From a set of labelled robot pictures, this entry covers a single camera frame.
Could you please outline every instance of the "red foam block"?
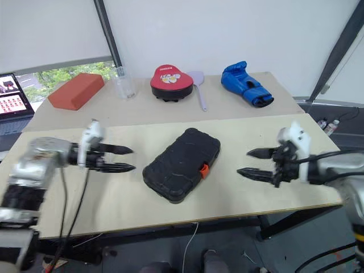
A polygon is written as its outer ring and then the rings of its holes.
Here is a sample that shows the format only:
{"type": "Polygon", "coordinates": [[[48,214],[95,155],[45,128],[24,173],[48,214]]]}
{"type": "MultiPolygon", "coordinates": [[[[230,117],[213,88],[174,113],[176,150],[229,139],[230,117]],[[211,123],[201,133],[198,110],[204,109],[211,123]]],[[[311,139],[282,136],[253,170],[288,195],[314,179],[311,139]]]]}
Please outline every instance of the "red foam block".
{"type": "Polygon", "coordinates": [[[80,73],[48,96],[55,108],[78,110],[102,87],[101,75],[80,73]]]}

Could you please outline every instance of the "light wood tabletop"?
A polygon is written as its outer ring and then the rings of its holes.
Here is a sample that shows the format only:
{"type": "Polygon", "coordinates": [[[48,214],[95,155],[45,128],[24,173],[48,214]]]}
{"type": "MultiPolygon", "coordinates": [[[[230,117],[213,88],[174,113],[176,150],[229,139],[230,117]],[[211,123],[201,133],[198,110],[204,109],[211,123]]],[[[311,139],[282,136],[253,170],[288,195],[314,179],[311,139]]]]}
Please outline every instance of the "light wood tabletop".
{"type": "Polygon", "coordinates": [[[179,102],[158,100],[151,91],[150,79],[135,79],[136,97],[119,99],[111,82],[78,111],[54,108],[45,100],[23,131],[43,131],[86,127],[91,118],[104,127],[168,122],[206,121],[211,119],[251,118],[304,113],[291,95],[270,72],[252,73],[273,95],[275,101],[263,108],[254,108],[237,94],[227,91],[221,76],[205,76],[200,86],[208,111],[201,110],[196,89],[179,102]]]}
{"type": "MultiPolygon", "coordinates": [[[[289,127],[294,120],[312,137],[313,154],[338,150],[308,114],[108,127],[104,143],[124,145],[135,153],[110,158],[106,155],[106,158],[132,164],[136,169],[128,173],[91,172],[73,235],[340,204],[341,199],[333,188],[293,181],[282,183],[277,189],[236,172],[242,167],[273,170],[271,160],[259,160],[246,156],[246,153],[257,147],[276,147],[278,131],[289,127]],[[171,204],[145,185],[142,170],[189,127],[219,139],[221,152],[207,178],[182,203],[171,204]]],[[[23,133],[0,165],[0,194],[4,193],[7,175],[25,152],[29,141],[47,136],[78,142],[83,130],[82,126],[78,129],[23,133]]],[[[84,185],[85,169],[69,166],[65,169],[65,176],[69,190],[65,219],[65,229],[68,230],[84,185]]],[[[36,227],[42,238],[58,236],[63,201],[57,171],[45,194],[40,222],[36,227]]]]}

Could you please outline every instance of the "green trees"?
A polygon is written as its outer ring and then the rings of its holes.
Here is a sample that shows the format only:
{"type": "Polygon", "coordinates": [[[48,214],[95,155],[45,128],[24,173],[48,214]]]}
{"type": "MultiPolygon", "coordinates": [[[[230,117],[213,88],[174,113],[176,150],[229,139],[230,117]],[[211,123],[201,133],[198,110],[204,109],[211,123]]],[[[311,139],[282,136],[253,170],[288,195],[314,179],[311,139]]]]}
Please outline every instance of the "green trees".
{"type": "Polygon", "coordinates": [[[24,89],[24,92],[30,102],[42,101],[55,89],[57,89],[58,84],[69,81],[70,79],[76,77],[82,72],[100,74],[104,77],[104,80],[109,80],[109,73],[112,67],[112,61],[105,61],[100,63],[77,65],[75,67],[66,67],[49,71],[36,72],[33,73],[33,75],[38,79],[39,83],[43,87],[40,89],[35,87],[29,87],[24,89]]]}

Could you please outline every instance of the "window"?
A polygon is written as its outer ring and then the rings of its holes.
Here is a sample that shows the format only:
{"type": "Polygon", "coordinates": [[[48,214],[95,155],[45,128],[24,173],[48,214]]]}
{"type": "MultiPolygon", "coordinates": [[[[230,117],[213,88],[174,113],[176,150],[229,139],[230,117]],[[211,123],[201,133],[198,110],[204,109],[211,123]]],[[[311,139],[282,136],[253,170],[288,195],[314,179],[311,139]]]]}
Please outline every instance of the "window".
{"type": "Polygon", "coordinates": [[[99,63],[52,69],[16,77],[34,111],[36,111],[45,98],[62,83],[69,81],[82,72],[100,74],[105,80],[108,80],[110,79],[109,73],[113,67],[114,63],[112,61],[102,61],[99,63]]]}

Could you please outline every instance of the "blue boxing glove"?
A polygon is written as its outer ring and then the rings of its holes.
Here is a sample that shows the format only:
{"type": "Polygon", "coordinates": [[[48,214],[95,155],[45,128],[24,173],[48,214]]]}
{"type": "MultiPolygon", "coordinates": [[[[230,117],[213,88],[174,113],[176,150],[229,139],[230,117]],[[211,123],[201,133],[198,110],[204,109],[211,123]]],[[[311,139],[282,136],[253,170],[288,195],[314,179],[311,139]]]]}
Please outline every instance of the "blue boxing glove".
{"type": "Polygon", "coordinates": [[[245,71],[246,62],[233,64],[224,69],[221,84],[229,91],[241,95],[255,107],[265,107],[274,100],[272,94],[259,81],[245,71]]]}

